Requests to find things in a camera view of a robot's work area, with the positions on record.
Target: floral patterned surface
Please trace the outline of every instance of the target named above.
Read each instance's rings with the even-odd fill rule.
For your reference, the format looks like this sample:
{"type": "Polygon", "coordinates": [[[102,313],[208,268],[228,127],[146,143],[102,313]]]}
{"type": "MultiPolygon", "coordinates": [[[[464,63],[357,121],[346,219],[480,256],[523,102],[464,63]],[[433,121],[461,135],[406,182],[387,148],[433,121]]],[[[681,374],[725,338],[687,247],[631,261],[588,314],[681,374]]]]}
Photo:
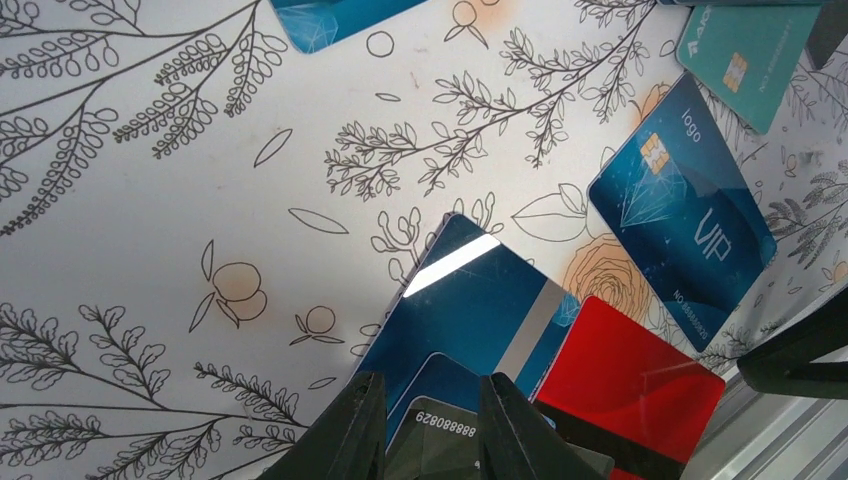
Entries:
{"type": "MultiPolygon", "coordinates": [[[[303,55],[260,0],[0,0],[0,478],[253,478],[448,211],[694,355],[586,197],[687,14],[433,0],[303,55]]],[[[766,136],[705,92],[780,250],[716,371],[848,275],[845,50],[766,136]]]]}

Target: printed number 888880829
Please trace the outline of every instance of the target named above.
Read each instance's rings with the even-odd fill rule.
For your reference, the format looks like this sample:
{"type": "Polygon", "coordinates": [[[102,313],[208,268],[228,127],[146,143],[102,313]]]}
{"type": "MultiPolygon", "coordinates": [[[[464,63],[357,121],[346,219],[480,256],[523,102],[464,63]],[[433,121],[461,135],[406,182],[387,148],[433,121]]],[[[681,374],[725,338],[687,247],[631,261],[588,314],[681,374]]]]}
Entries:
{"type": "Polygon", "coordinates": [[[431,427],[441,428],[449,432],[454,432],[459,435],[465,435],[469,438],[473,437],[474,434],[477,433],[477,428],[475,427],[472,427],[470,425],[463,425],[461,423],[454,422],[453,420],[426,412],[418,412],[418,414],[415,416],[415,421],[423,423],[424,425],[430,425],[431,427]]]}

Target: dark green card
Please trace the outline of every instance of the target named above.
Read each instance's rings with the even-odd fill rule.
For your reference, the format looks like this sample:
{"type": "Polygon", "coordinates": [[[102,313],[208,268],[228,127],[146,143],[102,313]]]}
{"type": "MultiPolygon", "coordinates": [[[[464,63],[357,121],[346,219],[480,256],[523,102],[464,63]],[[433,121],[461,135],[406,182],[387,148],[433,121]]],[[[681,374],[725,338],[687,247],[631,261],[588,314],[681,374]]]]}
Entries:
{"type": "Polygon", "coordinates": [[[477,414],[429,397],[409,405],[386,454],[386,480],[478,480],[477,414]]]}

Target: black magnetic stripe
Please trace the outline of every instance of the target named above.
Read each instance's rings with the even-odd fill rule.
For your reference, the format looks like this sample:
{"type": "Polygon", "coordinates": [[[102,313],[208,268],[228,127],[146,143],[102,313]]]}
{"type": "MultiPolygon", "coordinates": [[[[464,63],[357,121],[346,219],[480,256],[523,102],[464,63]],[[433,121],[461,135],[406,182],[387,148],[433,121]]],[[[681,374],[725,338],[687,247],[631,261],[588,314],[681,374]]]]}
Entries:
{"type": "Polygon", "coordinates": [[[651,450],[621,435],[605,430],[544,402],[533,402],[539,413],[556,423],[556,431],[563,440],[579,447],[609,455],[615,468],[638,475],[646,480],[679,479],[685,464],[651,450]]]}

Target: red card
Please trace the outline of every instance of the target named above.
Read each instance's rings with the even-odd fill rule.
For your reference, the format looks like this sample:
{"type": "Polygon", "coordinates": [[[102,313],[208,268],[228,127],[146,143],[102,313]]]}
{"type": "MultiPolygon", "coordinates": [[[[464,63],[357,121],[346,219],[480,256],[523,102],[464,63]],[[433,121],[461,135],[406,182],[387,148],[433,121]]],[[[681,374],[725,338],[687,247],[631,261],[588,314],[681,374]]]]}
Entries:
{"type": "Polygon", "coordinates": [[[611,456],[613,479],[679,478],[724,381],[588,298],[535,405],[569,443],[611,456]]]}

